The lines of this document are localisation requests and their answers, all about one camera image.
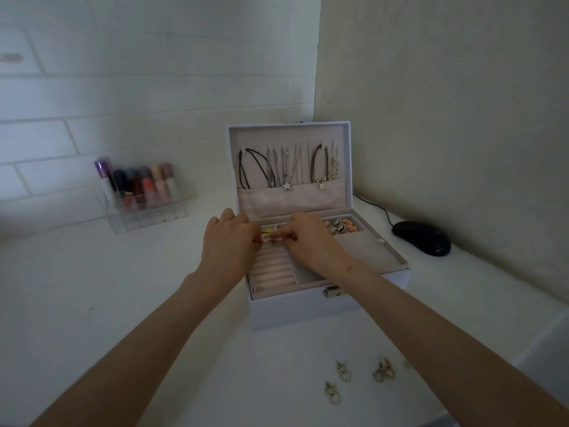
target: table surface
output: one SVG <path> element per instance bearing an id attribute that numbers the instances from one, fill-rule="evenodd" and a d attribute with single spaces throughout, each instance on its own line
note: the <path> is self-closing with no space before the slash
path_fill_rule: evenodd
<path id="1" fill-rule="evenodd" d="M 195 269 L 211 215 L 228 192 L 188 202 L 189 217 L 114 236 L 99 219 L 0 245 L 0 425 L 30 423 Z M 407 291 L 510 362 L 565 304 L 453 246 L 423 254 L 385 214 L 354 208 L 413 269 Z M 199 326 L 148 406 L 142 426 L 414 426 L 443 411 L 363 311 L 253 333 L 244 283 Z M 376 383 L 379 355 L 394 381 Z M 340 382 L 335 360 L 352 382 Z M 339 406 L 324 395 L 336 381 Z"/>

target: black computer mouse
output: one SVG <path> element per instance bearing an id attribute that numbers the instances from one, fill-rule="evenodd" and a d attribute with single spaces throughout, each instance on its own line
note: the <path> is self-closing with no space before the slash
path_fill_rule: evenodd
<path id="1" fill-rule="evenodd" d="M 446 256 L 451 251 L 451 240 L 445 231 L 424 222 L 399 222 L 391 231 L 431 256 Z"/>

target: silver earring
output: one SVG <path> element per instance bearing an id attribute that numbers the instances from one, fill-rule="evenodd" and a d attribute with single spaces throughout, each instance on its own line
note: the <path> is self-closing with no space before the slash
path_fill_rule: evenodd
<path id="1" fill-rule="evenodd" d="M 324 388 L 324 393 L 328 396 L 328 401 L 331 405 L 337 406 L 340 404 L 340 391 L 336 387 L 336 384 L 331 384 L 326 381 L 326 388 Z"/>
<path id="2" fill-rule="evenodd" d="M 386 377 L 388 379 L 395 379 L 395 370 L 391 362 L 384 356 L 381 356 L 379 366 L 373 373 L 373 378 L 376 382 L 383 382 Z"/>
<path id="3" fill-rule="evenodd" d="M 350 382 L 352 380 L 352 372 L 349 370 L 346 363 L 340 363 L 336 361 L 336 372 L 338 372 L 338 376 L 342 380 L 342 382 Z"/>

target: jewelry box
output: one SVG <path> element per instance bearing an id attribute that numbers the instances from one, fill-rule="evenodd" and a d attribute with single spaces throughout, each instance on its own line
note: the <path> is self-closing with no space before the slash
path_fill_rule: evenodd
<path id="1" fill-rule="evenodd" d="M 349 121 L 228 126 L 227 153 L 237 210 L 264 233 L 294 212 L 316 214 L 351 256 L 396 286 L 407 286 L 407 261 L 352 208 Z M 268 240 L 245 280 L 254 331 L 359 308 Z"/>

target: jewelry box lid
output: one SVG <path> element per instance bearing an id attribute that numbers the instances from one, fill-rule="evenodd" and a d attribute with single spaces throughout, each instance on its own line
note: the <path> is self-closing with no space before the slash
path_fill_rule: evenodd
<path id="1" fill-rule="evenodd" d="M 230 125 L 226 132 L 238 212 L 256 219 L 352 207 L 350 121 Z"/>

